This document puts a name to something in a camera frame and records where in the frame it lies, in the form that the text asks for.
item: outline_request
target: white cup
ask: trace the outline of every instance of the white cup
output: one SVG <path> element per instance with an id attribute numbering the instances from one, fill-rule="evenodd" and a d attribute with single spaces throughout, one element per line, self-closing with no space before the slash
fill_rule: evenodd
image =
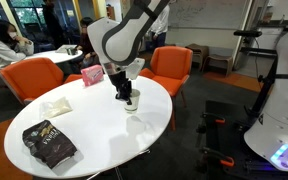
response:
<path id="1" fill-rule="evenodd" d="M 137 89 L 132 89 L 132 93 L 131 93 L 131 102 L 132 105 L 127 105 L 127 103 L 125 103 L 124 105 L 124 109 L 126 110 L 127 113 L 136 113 L 137 108 L 138 108 L 138 101 L 140 99 L 140 91 Z"/>

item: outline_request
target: person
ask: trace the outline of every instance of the person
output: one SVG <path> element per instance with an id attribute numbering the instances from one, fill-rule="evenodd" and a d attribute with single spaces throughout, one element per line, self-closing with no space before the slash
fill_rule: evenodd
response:
<path id="1" fill-rule="evenodd" d="M 83 52 L 83 58 L 72 61 L 73 62 L 72 70 L 74 73 L 80 73 L 80 69 L 100 64 L 98 56 L 94 51 L 90 38 L 88 37 L 87 34 L 87 26 L 89 26 L 91 23 L 93 23 L 93 20 L 90 17 L 84 17 L 80 21 L 82 33 L 80 43 L 76 49 L 81 50 Z"/>
<path id="2" fill-rule="evenodd" d="M 43 16 L 47 26 L 47 29 L 54 41 L 54 46 L 56 49 L 65 44 L 64 31 L 59 23 L 58 17 L 54 12 L 53 0 L 43 0 L 45 4 L 43 7 Z"/>
<path id="3" fill-rule="evenodd" d="M 15 26 L 10 22 L 0 20 L 0 70 L 33 53 L 33 42 L 18 36 Z"/>
<path id="4" fill-rule="evenodd" d="M 154 49 L 157 47 L 165 46 L 166 32 L 168 31 L 169 13 L 170 6 L 167 5 L 149 29 L 149 31 L 151 31 Z"/>

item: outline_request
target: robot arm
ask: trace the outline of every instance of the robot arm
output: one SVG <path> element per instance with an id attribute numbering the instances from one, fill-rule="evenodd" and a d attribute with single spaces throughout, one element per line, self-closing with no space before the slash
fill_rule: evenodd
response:
<path id="1" fill-rule="evenodd" d="M 135 0 L 121 23 L 101 18 L 87 27 L 93 48 L 116 87 L 116 99 L 130 104 L 131 81 L 144 65 L 136 58 L 139 44 L 147 30 L 170 0 Z"/>

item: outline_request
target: round table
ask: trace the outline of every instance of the round table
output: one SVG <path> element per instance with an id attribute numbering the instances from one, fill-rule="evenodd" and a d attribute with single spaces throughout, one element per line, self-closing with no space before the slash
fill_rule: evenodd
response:
<path id="1" fill-rule="evenodd" d="M 137 113 L 128 114 L 115 99 L 109 78 L 84 87 L 82 80 L 62 85 L 26 106 L 12 121 L 5 139 L 8 159 L 22 171 L 43 178 L 76 178 L 123 164 L 148 149 L 167 127 L 172 101 L 158 83 L 139 76 L 132 86 L 141 92 Z M 65 96 L 73 111 L 49 119 L 77 147 L 75 155 L 49 169 L 30 155 L 22 140 L 24 130 L 41 122 L 41 104 Z"/>
<path id="2" fill-rule="evenodd" d="M 27 56 L 25 58 L 26 59 L 32 59 L 32 58 L 37 58 L 37 57 L 47 57 L 50 60 L 52 60 L 54 63 L 61 63 L 61 62 L 66 62 L 66 61 L 70 61 L 73 60 L 75 58 L 78 58 L 80 56 L 82 56 L 82 51 L 77 51 L 76 55 L 68 55 L 67 53 L 56 53 L 55 50 L 54 51 L 46 51 L 46 52 L 41 52 L 41 53 L 36 53 L 33 54 L 31 56 Z"/>

